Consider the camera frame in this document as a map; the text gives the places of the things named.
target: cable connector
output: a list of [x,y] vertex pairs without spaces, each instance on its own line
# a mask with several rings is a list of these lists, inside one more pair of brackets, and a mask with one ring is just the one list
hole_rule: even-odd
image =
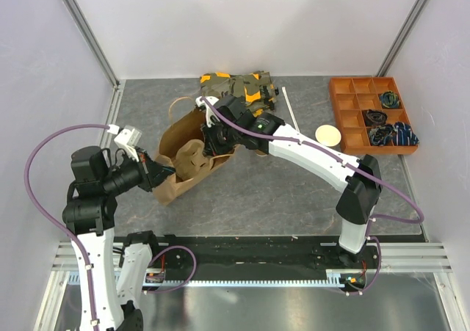
[[111,134],[114,134],[114,135],[118,135],[119,134],[119,131],[120,131],[120,127],[115,125],[115,124],[108,124],[109,126],[109,129],[106,131],[108,133],[111,133]]

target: white wall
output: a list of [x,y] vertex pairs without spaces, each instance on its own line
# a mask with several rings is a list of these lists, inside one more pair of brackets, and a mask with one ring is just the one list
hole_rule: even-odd
[[122,79],[374,74],[415,0],[77,0]]
[[[30,331],[62,235],[26,195],[26,159],[53,131],[104,122],[112,88],[61,0],[0,0],[0,12],[0,329]],[[33,163],[32,188],[56,218],[70,155],[99,134],[57,138]]]
[[406,163],[470,307],[470,0],[430,0],[390,75],[421,144]]

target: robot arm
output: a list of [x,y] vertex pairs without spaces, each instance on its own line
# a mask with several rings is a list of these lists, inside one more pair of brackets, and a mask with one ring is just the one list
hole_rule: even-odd
[[[136,326],[142,325],[139,309],[142,282],[148,264],[159,252],[158,242],[151,231],[128,235],[116,285],[112,260],[116,197],[135,186],[150,192],[175,172],[172,167],[153,161],[143,149],[135,146],[140,138],[139,130],[111,126],[110,132],[117,134],[115,143],[123,149],[122,163],[108,165],[98,146],[73,153],[71,167],[75,181],[69,187],[67,206],[62,213],[64,223],[84,245],[91,262],[90,266],[85,266],[79,248],[72,243],[79,262],[81,331],[91,331],[96,325],[100,330],[143,330]],[[88,269],[93,272],[96,320],[90,315]]]
[[[273,114],[264,112],[260,116],[254,117],[249,110],[246,110],[245,105],[234,96],[225,96],[220,100],[207,98],[207,100],[221,115],[243,129],[261,135],[300,140],[299,143],[294,143],[279,139],[260,139],[243,134],[221,122],[202,98],[196,100],[196,104],[206,110],[206,124],[202,128],[206,155],[215,156],[227,153],[235,144],[242,144],[250,150],[260,150],[294,162],[318,175],[341,192],[341,198],[336,206],[336,211],[342,218],[339,246],[353,260],[358,260],[366,241],[367,222],[382,188],[345,167],[344,164],[352,164],[354,167],[380,178],[377,160],[372,156],[358,159],[329,149],[300,134]],[[328,149],[343,162],[338,162],[322,151],[303,144],[303,142],[310,142],[317,147]]]

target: wooden organizer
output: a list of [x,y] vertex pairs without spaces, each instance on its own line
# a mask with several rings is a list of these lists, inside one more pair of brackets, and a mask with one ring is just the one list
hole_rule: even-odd
[[[379,95],[385,91],[396,92],[399,108],[384,109]],[[406,155],[414,153],[418,145],[395,146],[392,142],[385,146],[372,146],[369,130],[364,122],[363,110],[376,109],[387,114],[387,123],[402,121],[410,124],[393,78],[331,78],[330,97],[336,118],[336,126],[341,132],[341,151],[350,155],[388,154]]]

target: white stick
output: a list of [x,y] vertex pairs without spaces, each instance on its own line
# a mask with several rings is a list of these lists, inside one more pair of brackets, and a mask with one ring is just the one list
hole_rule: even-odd
[[295,120],[294,112],[292,111],[291,103],[289,102],[289,98],[287,97],[287,91],[285,87],[282,87],[282,93],[284,94],[284,97],[286,98],[287,107],[289,108],[289,113],[291,114],[292,122],[294,123],[294,128],[296,131],[300,133],[299,125],[297,124],[297,121]]

